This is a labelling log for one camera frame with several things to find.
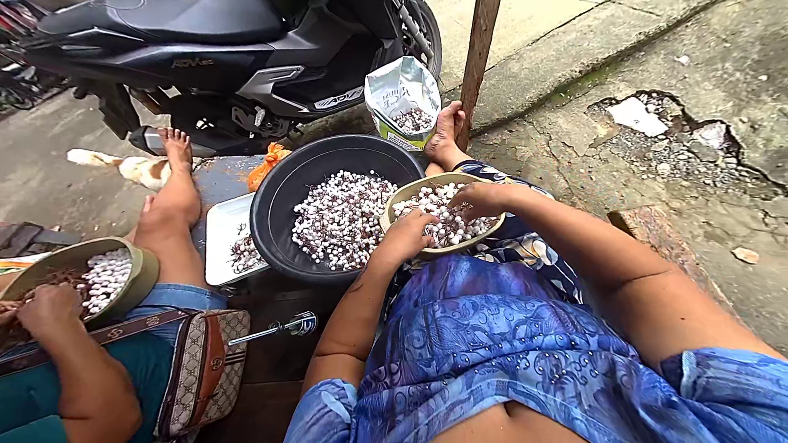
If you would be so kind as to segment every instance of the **woven basket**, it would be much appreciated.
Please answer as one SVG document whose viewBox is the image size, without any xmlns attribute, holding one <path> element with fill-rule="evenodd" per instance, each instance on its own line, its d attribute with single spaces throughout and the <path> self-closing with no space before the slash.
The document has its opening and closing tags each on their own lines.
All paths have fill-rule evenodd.
<svg viewBox="0 0 788 443">
<path fill-rule="evenodd" d="M 392 220 L 395 219 L 394 208 L 392 208 L 392 205 L 394 203 L 409 200 L 414 195 L 418 195 L 418 192 L 422 188 L 422 186 L 435 188 L 436 185 L 443 186 L 452 182 L 457 184 L 459 183 L 471 184 L 476 181 L 485 181 L 488 183 L 492 183 L 489 180 L 485 180 L 483 178 L 479 178 L 466 173 L 442 173 L 438 175 L 433 175 L 431 177 L 422 178 L 421 180 L 416 180 L 414 182 L 406 184 L 402 188 L 398 189 L 396 194 L 394 194 L 392 198 L 388 199 L 388 202 L 386 203 L 386 208 L 383 211 L 383 215 L 381 216 L 381 220 L 380 220 L 381 228 L 383 229 L 383 232 L 388 231 L 388 228 L 391 227 Z M 418 254 L 418 257 L 420 259 L 430 259 L 430 258 L 435 258 L 439 255 L 452 254 L 470 248 L 475 244 L 484 240 L 487 236 L 492 235 L 496 230 L 498 230 L 498 228 L 504 223 L 505 218 L 506 218 L 506 214 L 499 215 L 498 221 L 495 223 L 495 225 L 492 225 L 492 228 L 487 229 L 483 233 L 475 236 L 470 240 L 465 240 L 463 242 L 460 242 L 459 244 L 447 246 L 446 248 L 424 248 Z"/>
</svg>

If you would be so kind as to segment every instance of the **floral fabric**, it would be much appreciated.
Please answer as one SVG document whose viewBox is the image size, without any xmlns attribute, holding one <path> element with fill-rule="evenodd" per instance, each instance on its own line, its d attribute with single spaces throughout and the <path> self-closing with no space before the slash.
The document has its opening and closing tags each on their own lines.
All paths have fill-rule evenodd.
<svg viewBox="0 0 788 443">
<path fill-rule="evenodd" d="M 531 184 L 520 177 L 513 177 L 478 160 L 459 163 L 454 171 L 469 173 L 496 183 L 515 183 L 528 186 L 536 192 L 553 198 L 546 190 Z M 470 252 L 477 259 L 494 263 L 519 262 L 537 271 L 545 283 L 552 285 L 561 300 L 570 303 L 583 303 L 582 286 L 578 275 L 550 246 L 542 240 L 528 222 L 507 214 L 504 224 Z"/>
<path fill-rule="evenodd" d="M 660 376 L 536 273 L 461 255 L 415 271 L 358 390 L 312 387 L 285 441 L 429 441 L 509 400 L 591 442 L 788 441 L 788 363 L 697 349 Z"/>
</svg>

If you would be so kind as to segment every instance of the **bamboo basket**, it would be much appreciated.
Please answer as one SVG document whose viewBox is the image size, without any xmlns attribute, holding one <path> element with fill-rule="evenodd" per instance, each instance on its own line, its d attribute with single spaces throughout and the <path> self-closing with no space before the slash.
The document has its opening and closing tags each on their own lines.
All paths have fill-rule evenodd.
<svg viewBox="0 0 788 443">
<path fill-rule="evenodd" d="M 122 320 L 125 313 L 138 305 L 156 284 L 158 259 L 153 252 L 137 248 L 120 237 L 84 241 L 56 251 L 17 275 L 6 290 L 0 293 L 0 300 L 19 300 L 29 290 L 46 283 L 54 271 L 79 265 L 85 265 L 87 268 L 87 260 L 93 255 L 119 248 L 127 248 L 132 253 L 132 272 L 117 297 L 99 312 L 86 317 L 84 321 L 88 329 L 97 329 Z"/>
<path fill-rule="evenodd" d="M 434 188 L 435 185 L 443 186 L 452 182 L 457 184 L 459 183 L 471 184 L 476 181 L 484 181 L 484 182 L 492 183 L 489 180 L 479 178 L 466 173 L 442 173 L 438 175 L 433 175 L 431 177 L 422 178 L 421 180 L 416 180 L 414 182 L 406 184 L 402 188 L 398 189 L 396 194 L 394 194 L 392 198 L 388 199 L 388 202 L 386 203 L 386 207 L 383 210 L 383 215 L 381 216 L 380 219 L 381 228 L 383 229 L 383 232 L 388 231 L 388 228 L 391 227 L 392 225 L 392 220 L 394 220 L 395 218 L 394 208 L 392 208 L 392 205 L 394 203 L 409 200 L 414 195 L 418 195 L 418 192 L 422 188 L 422 186 Z M 447 246 L 446 248 L 424 248 L 419 253 L 418 257 L 420 259 L 433 259 L 440 255 L 453 254 L 455 252 L 468 249 L 478 244 L 482 240 L 484 240 L 487 236 L 492 235 L 495 231 L 497 231 L 498 228 L 500 228 L 500 226 L 504 223 L 505 218 L 506 218 L 506 214 L 499 215 L 498 221 L 494 225 L 492 225 L 490 229 L 487 229 L 483 233 L 475 236 L 470 240 L 465 240 L 463 242 L 460 242 L 459 244 Z"/>
</svg>

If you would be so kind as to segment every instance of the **cat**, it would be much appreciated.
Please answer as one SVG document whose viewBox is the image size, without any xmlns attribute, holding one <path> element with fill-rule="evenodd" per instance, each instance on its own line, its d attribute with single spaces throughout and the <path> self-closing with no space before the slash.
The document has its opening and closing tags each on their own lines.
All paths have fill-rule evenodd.
<svg viewBox="0 0 788 443">
<path fill-rule="evenodd" d="M 167 157 L 145 158 L 127 157 L 120 158 L 102 152 L 88 151 L 87 149 L 72 149 L 65 154 L 71 163 L 85 166 L 99 166 L 115 168 L 120 171 L 123 178 L 141 184 L 151 191 L 160 191 L 169 179 L 172 170 L 169 168 Z M 202 161 L 194 158 L 193 168 Z"/>
</svg>

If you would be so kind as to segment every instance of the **black basin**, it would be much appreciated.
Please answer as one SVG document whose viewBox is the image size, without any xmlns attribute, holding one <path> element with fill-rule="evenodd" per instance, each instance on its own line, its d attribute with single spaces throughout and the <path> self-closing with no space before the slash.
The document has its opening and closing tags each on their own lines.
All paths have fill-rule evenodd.
<svg viewBox="0 0 788 443">
<path fill-rule="evenodd" d="M 424 177 L 424 170 L 403 148 L 380 137 L 345 135 L 317 140 L 294 151 L 271 170 L 255 193 L 250 225 L 255 246 L 275 269 L 313 284 L 342 285 L 355 279 L 358 270 L 331 271 L 312 262 L 292 241 L 296 223 L 293 207 L 340 169 L 377 175 L 400 186 Z"/>
</svg>

